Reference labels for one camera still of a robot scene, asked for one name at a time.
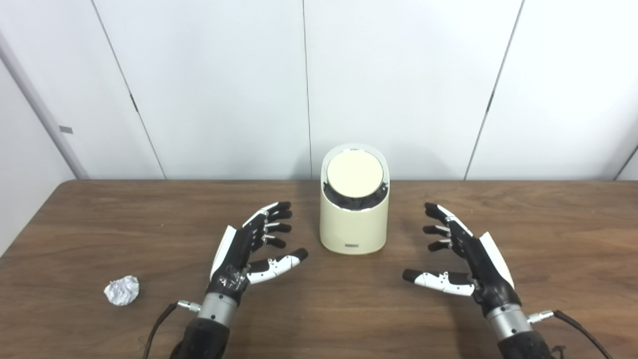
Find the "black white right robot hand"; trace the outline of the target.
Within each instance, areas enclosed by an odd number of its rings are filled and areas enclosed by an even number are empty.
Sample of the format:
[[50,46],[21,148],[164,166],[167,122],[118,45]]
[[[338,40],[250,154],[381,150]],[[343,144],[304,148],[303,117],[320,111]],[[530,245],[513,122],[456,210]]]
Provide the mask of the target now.
[[488,232],[476,237],[455,214],[436,203],[424,204],[425,214],[440,221],[423,227],[425,234],[440,235],[428,250],[451,250],[464,259],[468,273],[406,269],[406,282],[451,295],[470,296],[484,316],[507,305],[522,305],[509,268]]

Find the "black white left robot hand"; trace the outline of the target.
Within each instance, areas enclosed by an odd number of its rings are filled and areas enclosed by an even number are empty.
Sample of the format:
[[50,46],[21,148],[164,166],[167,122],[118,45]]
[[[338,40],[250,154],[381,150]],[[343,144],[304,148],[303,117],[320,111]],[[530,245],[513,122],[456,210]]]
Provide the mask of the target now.
[[280,201],[258,209],[240,227],[228,226],[209,275],[206,293],[228,297],[237,305],[250,285],[272,280],[308,258],[305,248],[285,255],[251,261],[251,255],[262,247],[286,248],[286,242],[275,233],[289,233],[292,226],[284,219],[292,217],[292,203]]

